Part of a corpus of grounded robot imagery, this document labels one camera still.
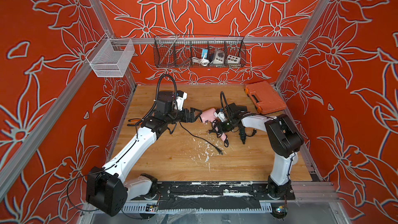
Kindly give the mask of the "dark green hair dryer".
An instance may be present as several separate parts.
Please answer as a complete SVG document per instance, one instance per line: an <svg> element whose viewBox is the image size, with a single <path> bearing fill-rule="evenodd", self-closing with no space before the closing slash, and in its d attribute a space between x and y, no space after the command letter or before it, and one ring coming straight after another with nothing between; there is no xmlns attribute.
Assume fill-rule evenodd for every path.
<svg viewBox="0 0 398 224"><path fill-rule="evenodd" d="M240 140L242 141L243 145L246 143L246 130L245 127L243 126L241 120L248 114L247 107L246 106L237 106L236 109L234 110L234 115L233 115L233 123L235 126L238 126L239 129L239 137Z"/></svg>

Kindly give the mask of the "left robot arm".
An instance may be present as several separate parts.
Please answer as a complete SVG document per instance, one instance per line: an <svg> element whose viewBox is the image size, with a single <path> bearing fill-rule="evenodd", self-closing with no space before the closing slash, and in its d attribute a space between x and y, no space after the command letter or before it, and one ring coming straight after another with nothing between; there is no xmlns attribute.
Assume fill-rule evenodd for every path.
<svg viewBox="0 0 398 224"><path fill-rule="evenodd" d="M160 86L164 78L171 76L166 74L159 78L153 105L147 114L134 124L137 128L136 134L128 144L110 161L101 167L93 167L85 175L86 202L111 217L121 212L128 200L137 197L150 200L161 197L155 177L143 173L127 183L127 176L144 152L165 131L174 132L169 128L171 124L194 123L199 117L195 112L201 113L196 108L184 108L183 104L188 95L178 90L176 83L173 83L172 91L161 91Z"/></svg>

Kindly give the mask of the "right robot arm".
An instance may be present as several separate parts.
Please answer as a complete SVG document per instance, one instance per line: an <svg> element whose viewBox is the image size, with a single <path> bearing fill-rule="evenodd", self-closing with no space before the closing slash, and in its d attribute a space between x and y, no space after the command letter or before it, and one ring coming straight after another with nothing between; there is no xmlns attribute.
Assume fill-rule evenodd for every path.
<svg viewBox="0 0 398 224"><path fill-rule="evenodd" d="M249 136L246 128L252 128L254 136L257 131L267 133L269 143L274 151L273 169L267 180L267 195L278 200L285 196L291 186L290 174L292 167L298 161L298 152L304 140L295 127L293 121L286 114L276 117L257 115L247 110L245 106L238 106L227 102L224 92L220 92L221 109L216 110L215 120L212 121L210 133L222 137L235 128L244 144Z"/></svg>

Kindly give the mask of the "pink hair dryer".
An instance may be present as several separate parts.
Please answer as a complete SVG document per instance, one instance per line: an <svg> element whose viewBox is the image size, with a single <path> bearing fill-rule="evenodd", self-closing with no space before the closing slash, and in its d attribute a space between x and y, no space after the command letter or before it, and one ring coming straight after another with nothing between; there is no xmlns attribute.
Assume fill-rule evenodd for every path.
<svg viewBox="0 0 398 224"><path fill-rule="evenodd" d="M220 120L214 116L214 112L216 110L217 109L215 109L215 108L210 108L210 109L202 112L202 114L200 115L200 121L201 121L201 123L204 123L204 124L210 124L211 128L208 130L208 133L216 134L217 138L219 138L223 141L224 146L229 147L229 140L228 140L228 137L225 134L225 132L220 132L217 130L216 123L219 122Z"/></svg>

